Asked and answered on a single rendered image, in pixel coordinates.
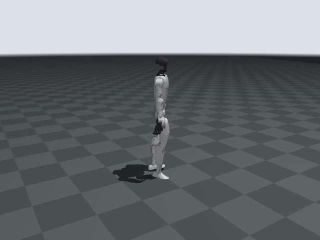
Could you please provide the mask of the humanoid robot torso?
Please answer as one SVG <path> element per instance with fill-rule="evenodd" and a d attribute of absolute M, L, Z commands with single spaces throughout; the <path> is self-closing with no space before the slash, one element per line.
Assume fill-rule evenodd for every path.
<path fill-rule="evenodd" d="M 167 77 L 166 74 L 164 74 L 165 76 L 163 76 L 163 74 L 160 74 L 159 76 L 155 76 L 154 78 L 154 103 L 156 103 L 156 87 L 155 87 L 155 81 L 157 79 L 162 79 L 163 80 L 163 87 L 162 87 L 162 95 L 160 96 L 161 99 L 163 99 L 163 104 L 161 105 L 162 106 L 162 115 L 163 117 L 165 117 L 165 110 L 164 110 L 164 105 L 167 101 L 167 96 L 168 96 L 168 89 L 169 89 L 169 79 Z M 157 109 L 154 108 L 154 111 L 153 111 L 153 117 L 157 120 Z"/>

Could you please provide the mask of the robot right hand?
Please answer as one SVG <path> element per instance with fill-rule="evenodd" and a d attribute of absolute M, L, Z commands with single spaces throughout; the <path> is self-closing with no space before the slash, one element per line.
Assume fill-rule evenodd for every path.
<path fill-rule="evenodd" d="M 155 126 L 155 130 L 154 130 L 154 133 L 152 134 L 155 134 L 155 135 L 159 135 L 161 134 L 161 131 L 163 131 L 163 128 L 162 128 L 162 122 L 158 123 L 158 118 L 156 119 L 156 126 Z"/>

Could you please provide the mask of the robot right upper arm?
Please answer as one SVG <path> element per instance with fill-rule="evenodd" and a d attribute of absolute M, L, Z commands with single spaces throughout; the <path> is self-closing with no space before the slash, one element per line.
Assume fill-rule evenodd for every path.
<path fill-rule="evenodd" d="M 157 78 L 155 80 L 155 102 L 157 102 L 157 100 L 161 100 L 162 104 L 164 103 L 164 100 L 161 98 L 163 85 L 164 82 L 162 78 Z"/>

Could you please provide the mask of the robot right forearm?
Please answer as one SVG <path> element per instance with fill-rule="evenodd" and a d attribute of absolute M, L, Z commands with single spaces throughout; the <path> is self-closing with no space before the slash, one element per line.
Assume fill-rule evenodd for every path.
<path fill-rule="evenodd" d="M 162 117 L 163 117 L 163 107 L 162 107 L 162 100 L 158 99 L 156 101 L 156 105 L 155 105 L 155 108 L 156 108 L 156 118 L 158 118 L 158 123 L 161 123 L 162 122 Z"/>

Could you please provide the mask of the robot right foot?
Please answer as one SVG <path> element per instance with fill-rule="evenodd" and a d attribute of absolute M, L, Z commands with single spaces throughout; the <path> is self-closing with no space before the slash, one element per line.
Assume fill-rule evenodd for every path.
<path fill-rule="evenodd" d="M 158 173 L 158 174 L 157 174 Z M 169 177 L 167 177 L 166 175 L 164 175 L 162 172 L 159 174 L 159 172 L 154 171 L 152 173 L 153 177 L 159 178 L 159 179 L 169 179 Z"/>

